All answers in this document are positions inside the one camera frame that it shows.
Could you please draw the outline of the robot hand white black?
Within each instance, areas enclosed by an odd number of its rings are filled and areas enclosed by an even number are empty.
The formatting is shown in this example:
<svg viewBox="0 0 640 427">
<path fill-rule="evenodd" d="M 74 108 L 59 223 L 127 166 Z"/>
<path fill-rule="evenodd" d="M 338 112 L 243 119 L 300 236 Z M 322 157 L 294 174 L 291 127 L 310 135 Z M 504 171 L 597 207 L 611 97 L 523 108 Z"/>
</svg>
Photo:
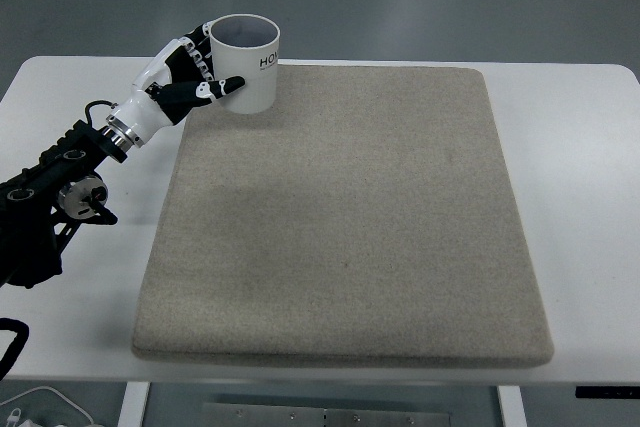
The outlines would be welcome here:
<svg viewBox="0 0 640 427">
<path fill-rule="evenodd" d="M 169 41 L 138 74 L 131 96 L 109 121 L 148 142 L 155 133 L 180 123 L 194 108 L 208 106 L 245 85 L 241 76 L 214 77 L 211 22 Z"/>
</svg>

